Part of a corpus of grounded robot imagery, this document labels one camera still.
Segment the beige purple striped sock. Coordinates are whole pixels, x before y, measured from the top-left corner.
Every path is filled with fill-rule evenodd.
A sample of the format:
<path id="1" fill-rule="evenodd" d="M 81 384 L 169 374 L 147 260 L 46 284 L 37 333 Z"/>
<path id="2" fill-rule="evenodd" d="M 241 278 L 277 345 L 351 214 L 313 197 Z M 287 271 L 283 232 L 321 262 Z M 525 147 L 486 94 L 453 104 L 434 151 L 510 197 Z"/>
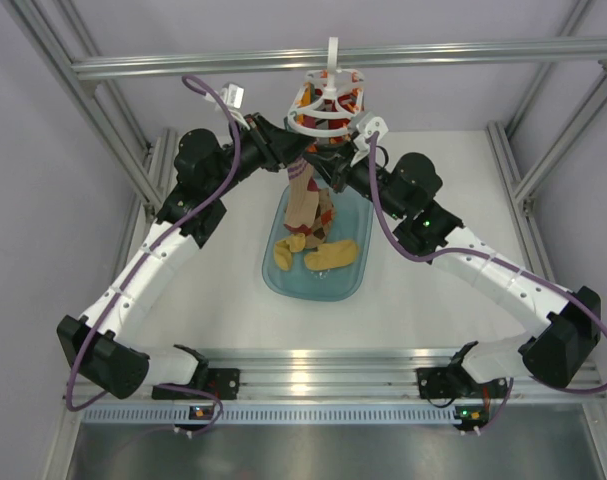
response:
<path id="1" fill-rule="evenodd" d="M 315 182 L 314 167 L 300 158 L 287 168 L 289 197 L 285 210 L 284 226 L 291 233 L 304 233 L 314 221 L 319 191 Z"/>

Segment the white round clip hanger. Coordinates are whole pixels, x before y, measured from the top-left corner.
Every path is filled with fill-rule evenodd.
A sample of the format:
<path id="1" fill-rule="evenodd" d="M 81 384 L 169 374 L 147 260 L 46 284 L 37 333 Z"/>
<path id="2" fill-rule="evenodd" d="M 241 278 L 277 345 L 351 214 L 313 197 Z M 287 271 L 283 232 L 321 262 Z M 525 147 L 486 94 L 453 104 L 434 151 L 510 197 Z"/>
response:
<path id="1" fill-rule="evenodd" d="M 348 125 L 364 110 L 365 78 L 357 69 L 338 65 L 339 39 L 328 40 L 326 68 L 308 70 L 285 118 L 299 134 L 337 142 L 349 135 Z"/>

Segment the yellow sock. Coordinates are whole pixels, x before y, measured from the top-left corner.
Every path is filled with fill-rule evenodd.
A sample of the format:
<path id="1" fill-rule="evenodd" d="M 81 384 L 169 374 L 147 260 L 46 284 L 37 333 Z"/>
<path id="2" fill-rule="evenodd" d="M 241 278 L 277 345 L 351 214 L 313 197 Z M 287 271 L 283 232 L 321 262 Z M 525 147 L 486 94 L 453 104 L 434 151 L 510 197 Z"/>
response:
<path id="1" fill-rule="evenodd" d="M 332 270 L 353 264 L 359 254 L 354 240 L 323 243 L 304 257 L 305 266 L 311 271 Z"/>
<path id="2" fill-rule="evenodd" d="M 277 241 L 273 248 L 273 258 L 282 271 L 290 271 L 294 255 L 305 249 L 306 236 L 303 233 L 291 234 Z"/>

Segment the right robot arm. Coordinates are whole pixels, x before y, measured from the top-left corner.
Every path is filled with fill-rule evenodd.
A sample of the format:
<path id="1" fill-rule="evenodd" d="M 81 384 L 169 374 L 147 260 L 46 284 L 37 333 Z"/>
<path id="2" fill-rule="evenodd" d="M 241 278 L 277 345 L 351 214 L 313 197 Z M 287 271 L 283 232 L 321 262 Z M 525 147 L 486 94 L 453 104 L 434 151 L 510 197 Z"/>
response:
<path id="1" fill-rule="evenodd" d="M 447 379 L 458 397 L 501 378 L 530 377 L 555 390 L 570 383 L 599 343 L 601 299 L 588 287 L 571 291 L 515 265 L 482 242 L 435 199 L 443 182 L 421 153 L 403 155 L 392 170 L 371 147 L 358 162 L 349 146 L 305 154 L 336 191 L 349 186 L 369 199 L 392 246 L 405 258 L 451 274 L 516 319 L 517 336 L 472 341 L 455 353 Z"/>

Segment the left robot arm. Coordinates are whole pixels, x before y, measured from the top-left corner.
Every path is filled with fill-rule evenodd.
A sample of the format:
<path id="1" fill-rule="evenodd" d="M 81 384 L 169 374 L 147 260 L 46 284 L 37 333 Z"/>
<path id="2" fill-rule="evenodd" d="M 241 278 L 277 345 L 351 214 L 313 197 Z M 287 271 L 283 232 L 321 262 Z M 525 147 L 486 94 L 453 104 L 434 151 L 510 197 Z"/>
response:
<path id="1" fill-rule="evenodd" d="M 228 145 L 207 129 L 181 137 L 174 159 L 177 183 L 142 245 L 92 306 L 59 322 L 56 334 L 71 368 L 69 389 L 78 377 L 118 399 L 147 385 L 175 384 L 188 397 L 208 388 L 202 355 L 181 345 L 145 350 L 135 345 L 135 333 L 177 271 L 218 227 L 226 213 L 222 196 L 257 170 L 290 166 L 313 143 L 259 114 L 233 123 L 229 132 Z"/>

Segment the beige argyle sock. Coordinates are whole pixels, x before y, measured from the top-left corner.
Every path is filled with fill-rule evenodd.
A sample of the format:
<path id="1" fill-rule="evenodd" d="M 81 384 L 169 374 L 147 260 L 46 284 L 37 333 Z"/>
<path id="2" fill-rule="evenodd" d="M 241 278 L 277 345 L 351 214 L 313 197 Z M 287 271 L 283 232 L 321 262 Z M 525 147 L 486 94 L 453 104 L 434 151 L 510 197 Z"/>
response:
<path id="1" fill-rule="evenodd" d="M 305 249 L 317 248 L 328 240 L 335 216 L 336 209 L 330 190 L 328 188 L 321 189 L 314 221 L 310 227 L 304 230 Z"/>

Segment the red sock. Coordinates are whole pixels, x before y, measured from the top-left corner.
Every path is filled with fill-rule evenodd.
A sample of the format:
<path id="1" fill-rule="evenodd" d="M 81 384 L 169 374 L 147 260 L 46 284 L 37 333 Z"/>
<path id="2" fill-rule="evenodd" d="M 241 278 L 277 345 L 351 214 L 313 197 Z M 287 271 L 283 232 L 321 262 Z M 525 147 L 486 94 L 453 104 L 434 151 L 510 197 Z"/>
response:
<path id="1" fill-rule="evenodd" d="M 352 94 L 343 95 L 338 99 L 338 104 L 346 111 L 354 113 L 356 111 L 357 98 Z M 321 106 L 322 111 L 337 112 L 336 103 L 332 100 L 325 100 Z M 299 117 L 302 125 L 308 128 L 321 130 L 336 130 L 344 128 L 349 123 L 348 118 L 340 119 L 314 119 L 313 117 L 302 115 Z M 324 144 L 339 144 L 345 141 L 344 136 L 335 136 L 330 138 L 320 139 L 320 143 Z"/>

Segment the aluminium top crossbar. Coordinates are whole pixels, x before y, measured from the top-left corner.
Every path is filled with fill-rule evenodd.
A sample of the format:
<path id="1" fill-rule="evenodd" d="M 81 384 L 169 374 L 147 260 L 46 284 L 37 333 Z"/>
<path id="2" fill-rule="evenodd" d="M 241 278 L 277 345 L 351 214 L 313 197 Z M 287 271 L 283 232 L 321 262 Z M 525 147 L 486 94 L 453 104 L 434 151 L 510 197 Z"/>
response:
<path id="1" fill-rule="evenodd" d="M 259 50 L 198 54 L 97 56 L 72 62 L 85 81 L 183 74 L 428 67 L 473 64 L 607 60 L 607 36 L 484 42 L 386 45 L 359 48 Z"/>

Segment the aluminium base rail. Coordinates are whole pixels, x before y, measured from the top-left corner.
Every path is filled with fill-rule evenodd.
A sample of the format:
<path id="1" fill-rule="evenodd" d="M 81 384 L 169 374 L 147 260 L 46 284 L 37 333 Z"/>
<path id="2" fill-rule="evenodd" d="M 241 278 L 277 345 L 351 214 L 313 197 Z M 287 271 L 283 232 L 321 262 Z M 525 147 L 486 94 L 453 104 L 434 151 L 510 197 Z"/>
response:
<path id="1" fill-rule="evenodd" d="M 202 354 L 213 368 L 240 371 L 240 401 L 418 403 L 416 370 L 447 365 L 454 350 L 215 348 Z"/>

